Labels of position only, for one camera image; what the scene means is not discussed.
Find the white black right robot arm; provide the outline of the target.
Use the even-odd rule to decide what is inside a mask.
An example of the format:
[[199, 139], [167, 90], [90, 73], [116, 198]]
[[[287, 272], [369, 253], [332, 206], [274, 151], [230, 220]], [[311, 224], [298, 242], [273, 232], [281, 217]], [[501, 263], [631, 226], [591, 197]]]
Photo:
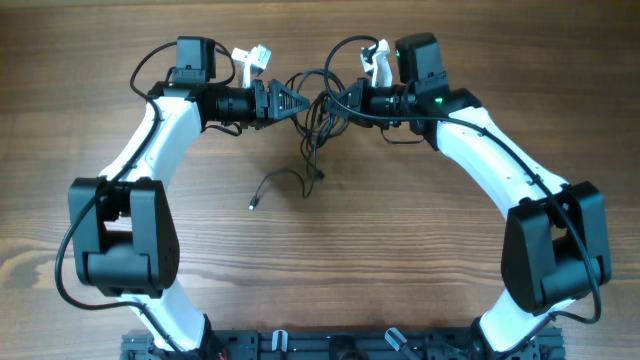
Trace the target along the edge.
[[509, 139], [469, 90], [452, 89], [435, 36], [389, 44], [363, 37], [364, 76], [330, 92], [328, 112], [362, 127], [410, 130], [463, 168], [506, 221], [501, 255], [504, 291], [466, 328], [427, 330], [412, 349], [397, 329], [386, 341], [409, 359], [561, 359], [554, 327], [570, 306], [593, 302], [612, 276], [604, 199], [589, 182], [573, 184], [545, 169]]

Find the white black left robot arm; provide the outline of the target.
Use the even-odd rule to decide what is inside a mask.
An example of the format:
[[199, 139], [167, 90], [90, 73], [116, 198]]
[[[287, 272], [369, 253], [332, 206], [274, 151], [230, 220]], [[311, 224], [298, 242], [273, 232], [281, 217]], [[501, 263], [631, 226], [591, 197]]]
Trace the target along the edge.
[[[258, 76], [270, 60], [263, 45], [227, 50], [203, 37], [172, 43], [176, 64], [142, 93], [145, 116], [120, 155], [93, 178], [76, 179], [68, 193], [71, 225], [55, 262], [61, 297], [99, 311], [128, 307], [151, 332], [160, 359], [224, 359], [225, 346], [177, 279], [179, 240], [166, 189], [186, 150], [207, 128], [262, 129], [309, 108], [307, 98]], [[80, 282], [108, 303], [73, 299], [63, 284], [68, 248]]]

